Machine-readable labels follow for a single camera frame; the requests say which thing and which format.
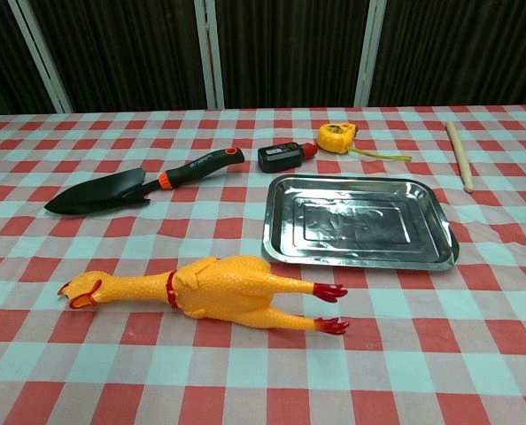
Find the chicken's red feet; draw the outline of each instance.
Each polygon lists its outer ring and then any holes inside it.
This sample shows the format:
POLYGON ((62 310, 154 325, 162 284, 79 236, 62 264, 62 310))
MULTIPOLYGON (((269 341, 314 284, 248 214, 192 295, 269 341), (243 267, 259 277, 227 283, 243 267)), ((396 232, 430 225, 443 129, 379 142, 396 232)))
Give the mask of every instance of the chicken's red feet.
POLYGON ((349 321, 340 321, 338 317, 334 319, 314 319, 314 326, 316 330, 320 332, 325 332, 332 335, 342 335, 345 334, 345 329, 350 326, 349 321))
POLYGON ((324 283, 315 283, 313 289, 313 295, 328 301, 329 303, 337 303, 339 297, 343 297, 348 293, 342 285, 326 285, 324 283))

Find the wooden stick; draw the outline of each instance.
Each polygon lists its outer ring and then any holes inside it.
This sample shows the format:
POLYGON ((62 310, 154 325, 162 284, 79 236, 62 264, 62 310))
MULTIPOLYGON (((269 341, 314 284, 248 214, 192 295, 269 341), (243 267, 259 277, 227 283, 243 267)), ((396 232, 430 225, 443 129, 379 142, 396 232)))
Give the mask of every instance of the wooden stick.
POLYGON ((474 185, 472 184, 472 170, 469 168, 468 157, 464 151, 464 145, 461 142, 456 126, 451 121, 446 122, 446 131, 452 141, 454 152, 456 153, 456 159, 458 160, 458 167, 460 168, 461 179, 464 181, 464 190, 467 193, 474 191, 474 185))

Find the dark curtain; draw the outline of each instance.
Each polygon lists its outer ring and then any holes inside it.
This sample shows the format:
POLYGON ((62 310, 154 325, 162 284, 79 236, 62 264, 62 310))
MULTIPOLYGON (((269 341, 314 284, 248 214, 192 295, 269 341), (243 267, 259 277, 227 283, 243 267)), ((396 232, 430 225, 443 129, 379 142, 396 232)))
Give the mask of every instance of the dark curtain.
POLYGON ((389 0, 370 106, 526 104, 526 0, 389 0))
POLYGON ((0 0, 0 114, 55 112, 6 1, 0 0))
POLYGON ((31 4, 75 112, 206 107, 194 2, 31 4))
POLYGON ((353 105, 368 0, 217 0, 228 108, 353 105))

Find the black device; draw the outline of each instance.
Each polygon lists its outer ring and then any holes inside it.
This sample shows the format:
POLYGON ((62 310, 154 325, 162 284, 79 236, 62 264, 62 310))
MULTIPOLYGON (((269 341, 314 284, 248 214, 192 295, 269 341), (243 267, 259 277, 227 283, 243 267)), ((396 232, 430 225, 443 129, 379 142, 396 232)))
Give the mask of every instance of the black device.
POLYGON ((276 173, 301 166, 305 159, 313 158, 318 148, 315 144, 288 142, 260 148, 257 151, 259 168, 265 173, 276 173))

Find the trowel handle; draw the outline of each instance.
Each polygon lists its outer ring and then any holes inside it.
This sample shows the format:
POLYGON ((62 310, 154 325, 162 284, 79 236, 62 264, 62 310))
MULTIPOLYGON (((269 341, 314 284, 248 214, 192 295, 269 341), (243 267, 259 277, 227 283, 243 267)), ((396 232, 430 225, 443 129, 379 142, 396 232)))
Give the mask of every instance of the trowel handle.
POLYGON ((189 162, 185 166, 166 170, 159 176, 160 187, 163 189, 173 189, 185 182, 201 179, 224 166, 241 164, 244 161, 244 154, 237 148, 227 148, 210 152, 201 158, 189 162))

